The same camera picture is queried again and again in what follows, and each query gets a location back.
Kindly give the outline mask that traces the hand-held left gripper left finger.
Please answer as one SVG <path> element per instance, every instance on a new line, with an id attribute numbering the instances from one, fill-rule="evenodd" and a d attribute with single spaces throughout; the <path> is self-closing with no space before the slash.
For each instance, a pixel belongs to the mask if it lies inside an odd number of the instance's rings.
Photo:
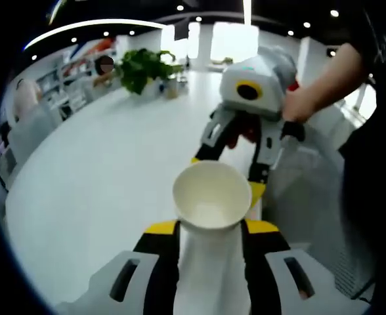
<path id="1" fill-rule="evenodd" d="M 180 257 L 179 220 L 148 227 L 132 251 L 122 251 L 89 279 L 78 299 L 57 314 L 172 314 Z"/>

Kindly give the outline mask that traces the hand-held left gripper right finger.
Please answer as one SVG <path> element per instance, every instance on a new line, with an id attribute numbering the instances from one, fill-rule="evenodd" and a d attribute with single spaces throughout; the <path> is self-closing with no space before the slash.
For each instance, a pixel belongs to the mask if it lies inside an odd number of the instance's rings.
<path id="1" fill-rule="evenodd" d="M 291 249 L 277 226 L 243 219 L 242 253 L 252 314 L 367 314 L 370 304 L 350 299 L 333 274 L 302 249 Z"/>

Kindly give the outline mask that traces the person's right hand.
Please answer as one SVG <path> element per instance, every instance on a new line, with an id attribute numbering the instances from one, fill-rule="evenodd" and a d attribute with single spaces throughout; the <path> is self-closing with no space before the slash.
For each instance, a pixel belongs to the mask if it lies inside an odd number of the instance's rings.
<path id="1" fill-rule="evenodd" d="M 316 101 L 307 88 L 287 90 L 282 108 L 284 121 L 305 123 L 315 112 Z"/>

